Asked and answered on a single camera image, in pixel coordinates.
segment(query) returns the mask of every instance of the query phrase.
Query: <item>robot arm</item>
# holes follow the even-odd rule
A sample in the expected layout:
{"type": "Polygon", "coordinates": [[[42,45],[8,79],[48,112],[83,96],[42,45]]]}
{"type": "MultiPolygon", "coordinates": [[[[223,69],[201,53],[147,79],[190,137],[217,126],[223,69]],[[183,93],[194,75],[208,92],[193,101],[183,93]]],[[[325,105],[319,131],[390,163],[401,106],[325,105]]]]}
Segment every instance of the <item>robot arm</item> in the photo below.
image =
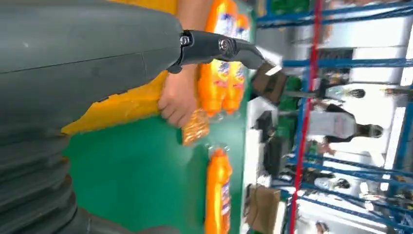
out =
{"type": "Polygon", "coordinates": [[[184,31],[171,14],[104,0],[4,0],[0,31],[0,137],[60,130],[92,102],[185,64],[263,62],[246,41],[184,31]]]}
{"type": "Polygon", "coordinates": [[[77,207],[60,129],[92,102],[164,70],[263,62],[246,41],[184,31],[170,14],[103,0],[2,0],[0,32],[2,234],[132,234],[77,207]]]}

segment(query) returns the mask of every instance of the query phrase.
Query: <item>blue metal shelf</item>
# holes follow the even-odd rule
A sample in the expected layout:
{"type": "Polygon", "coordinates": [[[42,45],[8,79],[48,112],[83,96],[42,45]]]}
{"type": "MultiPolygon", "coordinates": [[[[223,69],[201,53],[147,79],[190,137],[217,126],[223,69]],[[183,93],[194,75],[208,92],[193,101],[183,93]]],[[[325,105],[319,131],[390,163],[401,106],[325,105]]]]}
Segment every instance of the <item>blue metal shelf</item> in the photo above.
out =
{"type": "MultiPolygon", "coordinates": [[[[407,2],[407,3],[394,2],[394,3],[388,3],[388,4],[366,5],[366,6],[357,6],[357,7],[346,7],[346,8],[341,8],[341,9],[324,10],[322,11],[321,14],[323,16],[330,16],[330,15],[353,13],[353,12],[399,8],[399,7],[406,7],[406,6],[412,6],[412,5],[413,5],[413,2],[407,2]]],[[[282,21],[300,20],[302,18],[311,17],[313,15],[314,15],[314,11],[309,11],[305,13],[285,14],[285,15],[268,14],[266,16],[257,18],[257,23],[259,24],[263,22],[277,21],[277,20],[282,20],[282,21]]]]}
{"type": "Polygon", "coordinates": [[[364,213],[360,213],[360,212],[357,212],[357,211],[352,211],[352,210],[349,210],[349,209],[345,209],[343,207],[334,206],[334,205],[331,205],[331,204],[328,204],[328,203],[325,203],[325,202],[321,202],[321,201],[317,201],[317,200],[313,200],[313,199],[310,199],[310,198],[307,198],[307,197],[300,197],[300,200],[309,201],[311,203],[318,204],[318,205],[321,205],[321,206],[324,206],[324,207],[327,207],[327,208],[331,208],[331,209],[334,209],[336,211],[341,211],[341,212],[344,212],[346,214],[355,215],[357,217],[365,218],[365,219],[368,219],[368,220],[371,220],[371,221],[374,221],[374,222],[377,222],[377,223],[382,223],[382,224],[385,224],[385,225],[388,225],[388,226],[395,227],[397,229],[405,230],[405,231],[408,231],[408,232],[413,232],[413,227],[412,226],[397,223],[397,222],[395,222],[395,221],[393,221],[389,218],[377,217],[377,216],[371,215],[371,214],[364,214],[364,213]]]}
{"type": "MultiPolygon", "coordinates": [[[[271,1],[267,1],[267,12],[271,12],[271,1]]],[[[343,23],[343,22],[353,22],[361,20],[376,20],[376,19],[386,19],[386,18],[395,18],[395,17],[406,17],[413,15],[413,1],[406,3],[387,3],[387,4],[376,4],[376,5],[367,5],[367,6],[358,6],[334,10],[324,10],[322,11],[323,16],[331,16],[336,14],[345,14],[345,13],[354,13],[362,11],[373,11],[373,10],[383,10],[387,11],[377,13],[372,12],[369,16],[362,17],[352,17],[352,18],[341,18],[341,19],[328,19],[327,17],[321,17],[321,24],[334,24],[334,23],[343,23]]],[[[286,14],[286,15],[267,15],[257,19],[258,28],[284,28],[284,27],[296,27],[296,26],[306,26],[314,24],[314,11],[306,13],[297,13],[297,14],[286,14]]],[[[310,60],[285,60],[283,61],[283,67],[309,67],[310,60]]],[[[358,68],[358,67],[413,67],[413,59],[405,58],[383,58],[383,59],[321,59],[317,61],[317,67],[319,68],[358,68]]],[[[309,80],[309,71],[305,70],[303,76],[303,90],[308,91],[308,80],[309,80]]],[[[301,102],[303,105],[299,108],[299,117],[298,117],[298,126],[295,136],[296,142],[296,151],[295,157],[290,160],[290,163],[297,163],[297,152],[300,146],[301,141],[301,132],[303,129],[303,113],[307,105],[305,104],[307,99],[302,98],[301,102]]],[[[339,164],[350,165],[356,167],[354,170],[342,170],[334,167],[327,167],[319,164],[304,162],[303,167],[305,168],[315,168],[316,170],[326,170],[333,173],[344,174],[348,176],[358,177],[364,180],[374,181],[378,183],[388,183],[390,189],[392,190],[391,196],[393,197],[398,188],[407,188],[413,190],[413,184],[406,182],[401,182],[395,179],[396,176],[404,176],[413,178],[413,173],[399,171],[403,162],[403,156],[407,148],[407,142],[409,141],[409,130],[411,124],[413,123],[413,104],[409,104],[406,108],[405,113],[405,131],[401,135],[400,145],[397,151],[397,157],[395,161],[396,170],[388,170],[384,168],[379,168],[373,165],[356,163],[336,158],[322,157],[318,155],[306,155],[307,158],[312,159],[322,159],[322,161],[329,161],[339,164]],[[387,175],[390,178],[384,179],[383,176],[387,175]]],[[[282,186],[291,186],[291,183],[283,184],[282,186]]],[[[360,197],[342,194],[336,191],[325,190],[322,188],[317,188],[314,185],[301,184],[303,189],[313,189],[320,193],[335,195],[340,197],[344,201],[347,201],[356,206],[362,207],[365,209],[364,204],[366,202],[371,202],[375,207],[380,208],[380,211],[386,210],[386,214],[380,212],[371,211],[369,214],[364,214],[361,212],[352,211],[345,209],[343,207],[334,206],[327,204],[325,202],[320,202],[318,200],[313,200],[308,197],[301,197],[301,200],[309,201],[321,206],[325,206],[337,211],[341,211],[347,214],[356,215],[365,219],[369,219],[378,223],[383,223],[388,226],[392,226],[397,230],[403,230],[409,233],[413,233],[413,211],[400,207],[398,203],[394,203],[391,199],[384,198],[380,201],[365,200],[360,197]]]]}
{"type": "MultiPolygon", "coordinates": [[[[366,21],[366,20],[376,20],[376,19],[387,19],[396,17],[406,17],[413,15],[413,8],[411,6],[404,7],[401,9],[395,9],[385,13],[379,13],[371,16],[360,16],[351,18],[341,18],[341,19],[322,19],[321,24],[334,24],[334,23],[346,23],[346,22],[356,22],[356,21],[366,21]]],[[[300,19],[298,21],[291,21],[285,23],[267,22],[259,23],[258,28],[285,28],[285,27],[299,27],[308,26],[314,24],[313,19],[300,19]]]]}
{"type": "MultiPolygon", "coordinates": [[[[320,68],[413,67],[413,59],[321,59],[317,64],[320,68]]],[[[284,60],[282,65],[283,67],[307,67],[310,65],[310,60],[284,60]]]]}

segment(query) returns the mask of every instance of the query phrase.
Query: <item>screw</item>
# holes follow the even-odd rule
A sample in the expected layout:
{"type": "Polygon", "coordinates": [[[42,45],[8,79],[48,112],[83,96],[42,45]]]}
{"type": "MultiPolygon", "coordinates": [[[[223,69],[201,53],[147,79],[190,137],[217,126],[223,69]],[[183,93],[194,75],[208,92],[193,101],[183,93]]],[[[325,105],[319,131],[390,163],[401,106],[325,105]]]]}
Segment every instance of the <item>screw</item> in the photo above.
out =
{"type": "Polygon", "coordinates": [[[188,36],[181,36],[180,42],[181,46],[187,46],[191,43],[191,39],[188,36]]]}
{"type": "Polygon", "coordinates": [[[227,49],[228,49],[228,41],[227,41],[226,39],[221,39],[221,40],[219,41],[219,48],[220,48],[220,50],[222,50],[222,51],[227,50],[227,49]]]}

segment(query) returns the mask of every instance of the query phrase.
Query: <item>blue shelving rack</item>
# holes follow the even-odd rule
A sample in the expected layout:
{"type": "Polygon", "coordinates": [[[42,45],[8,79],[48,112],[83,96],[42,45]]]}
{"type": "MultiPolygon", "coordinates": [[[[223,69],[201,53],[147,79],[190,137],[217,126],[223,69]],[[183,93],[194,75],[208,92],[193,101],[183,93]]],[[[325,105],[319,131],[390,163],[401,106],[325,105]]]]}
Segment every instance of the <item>blue shelving rack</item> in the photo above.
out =
{"type": "MultiPolygon", "coordinates": [[[[266,29],[266,28],[285,28],[285,27],[297,27],[297,26],[305,26],[305,25],[320,25],[320,24],[334,24],[334,23],[343,23],[343,22],[354,22],[354,21],[362,21],[362,20],[376,20],[376,19],[387,19],[387,18],[395,18],[395,17],[406,17],[413,15],[413,1],[410,2],[395,2],[395,3],[387,3],[387,4],[376,4],[376,5],[365,5],[365,6],[357,6],[357,7],[349,7],[349,8],[342,8],[342,9],[334,9],[334,10],[324,10],[320,11],[317,10],[317,7],[314,11],[310,11],[307,13],[297,13],[297,14],[286,14],[286,15],[273,15],[271,13],[271,1],[267,1],[267,12],[268,15],[257,18],[257,28],[266,29]],[[343,18],[343,19],[323,19],[323,16],[330,16],[336,14],[343,14],[343,13],[351,13],[351,12],[368,12],[372,10],[383,10],[382,13],[372,13],[369,16],[363,17],[353,17],[353,18],[343,18]]],[[[283,61],[284,67],[310,67],[312,62],[309,60],[285,60],[283,61]]],[[[357,68],[357,67],[412,67],[413,66],[413,59],[405,59],[405,58],[382,58],[382,59],[336,59],[336,60],[318,60],[317,67],[329,67],[329,68],[357,68]]],[[[304,83],[304,90],[308,91],[309,88],[309,69],[306,69],[306,72],[303,76],[303,83],[304,83]]],[[[297,127],[296,133],[296,144],[298,146],[301,145],[301,141],[303,139],[303,129],[306,129],[303,124],[304,118],[308,118],[308,110],[306,110],[306,105],[301,105],[299,111],[299,122],[297,127]]],[[[378,183],[388,183],[390,185],[389,191],[387,193],[387,197],[382,199],[381,201],[369,201],[362,199],[360,197],[355,197],[352,195],[341,194],[335,191],[330,191],[322,188],[317,188],[311,184],[301,183],[299,189],[311,189],[316,190],[320,193],[324,193],[327,195],[335,195],[345,201],[348,201],[351,204],[357,205],[359,207],[364,208],[364,203],[371,202],[375,207],[379,209],[379,211],[370,211],[367,214],[352,211],[343,207],[334,206],[332,204],[328,204],[325,202],[321,202],[318,200],[310,199],[307,196],[301,196],[299,199],[305,200],[308,202],[312,202],[321,206],[325,206],[337,211],[341,211],[347,214],[359,216],[362,218],[366,218],[378,223],[382,223],[387,225],[388,227],[394,228],[397,233],[413,233],[413,211],[406,209],[404,207],[399,206],[398,204],[391,201],[391,199],[396,195],[399,188],[405,188],[408,190],[413,190],[413,184],[396,180],[396,176],[403,176],[413,178],[413,173],[404,172],[401,170],[401,165],[403,164],[403,157],[406,154],[407,144],[409,143],[409,133],[411,129],[411,125],[413,122],[413,104],[408,103],[406,104],[406,111],[405,111],[405,121],[403,124],[403,131],[400,136],[397,156],[394,163],[394,170],[387,170],[384,168],[362,164],[362,163],[354,163],[346,160],[339,160],[335,158],[323,157],[318,155],[303,155],[302,151],[300,152],[300,147],[296,148],[295,157],[292,158],[292,162],[297,165],[296,176],[298,178],[301,177],[300,167],[304,168],[315,168],[318,170],[326,170],[331,171],[333,173],[340,173],[348,176],[354,176],[358,178],[362,178],[364,180],[374,181],[378,183]],[[313,164],[308,162],[303,162],[303,157],[312,158],[312,159],[321,159],[324,161],[330,161],[334,163],[340,163],[345,165],[350,165],[357,167],[358,170],[342,170],[333,167],[326,167],[319,164],[313,164]]],[[[289,211],[291,214],[291,218],[295,217],[295,211],[289,211]]],[[[289,233],[293,233],[294,230],[294,222],[290,222],[292,225],[290,226],[289,233]]]]}

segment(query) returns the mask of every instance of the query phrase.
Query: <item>bottle label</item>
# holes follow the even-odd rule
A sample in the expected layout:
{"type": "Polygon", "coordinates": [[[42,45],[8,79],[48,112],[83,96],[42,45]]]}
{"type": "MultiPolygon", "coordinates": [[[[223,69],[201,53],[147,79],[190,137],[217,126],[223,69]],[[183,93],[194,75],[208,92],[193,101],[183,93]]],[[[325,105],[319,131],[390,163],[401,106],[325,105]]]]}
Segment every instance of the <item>bottle label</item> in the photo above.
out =
{"type": "Polygon", "coordinates": [[[222,215],[225,215],[229,213],[229,211],[231,210],[231,203],[230,203],[231,196],[229,194],[229,182],[223,185],[221,198],[222,198],[222,215]]]}
{"type": "Polygon", "coordinates": [[[217,66],[218,66],[218,78],[216,79],[214,84],[220,87],[226,87],[228,76],[229,76],[229,62],[219,61],[217,66]]]}
{"type": "Polygon", "coordinates": [[[237,28],[235,37],[238,39],[249,41],[249,30],[245,28],[237,28]]]}
{"type": "Polygon", "coordinates": [[[235,19],[232,15],[227,13],[220,13],[218,15],[217,25],[215,26],[215,33],[232,36],[234,30],[235,19]]]}
{"type": "Polygon", "coordinates": [[[239,64],[237,72],[235,73],[236,83],[233,84],[234,88],[244,89],[244,66],[239,64]]]}

